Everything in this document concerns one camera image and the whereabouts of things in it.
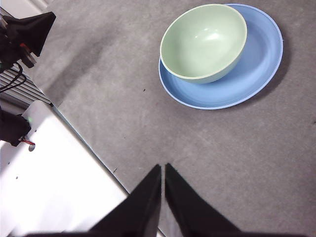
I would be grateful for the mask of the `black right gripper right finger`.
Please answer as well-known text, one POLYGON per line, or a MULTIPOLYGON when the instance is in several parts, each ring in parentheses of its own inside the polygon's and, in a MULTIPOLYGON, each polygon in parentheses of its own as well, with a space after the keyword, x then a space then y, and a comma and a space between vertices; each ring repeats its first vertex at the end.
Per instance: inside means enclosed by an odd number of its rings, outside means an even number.
POLYGON ((165 165, 165 197, 185 237, 299 237, 300 234, 245 232, 203 200, 178 171, 165 165))

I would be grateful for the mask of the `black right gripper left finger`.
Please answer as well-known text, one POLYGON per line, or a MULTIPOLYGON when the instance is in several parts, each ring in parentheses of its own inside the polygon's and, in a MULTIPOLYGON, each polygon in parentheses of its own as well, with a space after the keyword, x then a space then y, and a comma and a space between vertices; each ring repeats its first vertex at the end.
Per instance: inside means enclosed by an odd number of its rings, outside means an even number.
POLYGON ((130 195, 85 232, 31 233, 29 237, 155 237, 161 207, 161 166, 155 165, 130 195))

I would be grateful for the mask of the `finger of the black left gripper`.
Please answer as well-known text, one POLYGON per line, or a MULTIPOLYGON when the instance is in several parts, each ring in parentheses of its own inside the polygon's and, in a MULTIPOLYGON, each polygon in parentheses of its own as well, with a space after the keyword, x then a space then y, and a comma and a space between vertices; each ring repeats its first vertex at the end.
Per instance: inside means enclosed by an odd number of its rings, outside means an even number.
POLYGON ((22 19, 10 17, 9 39, 18 46, 26 46, 39 57, 55 19, 53 12, 22 19))

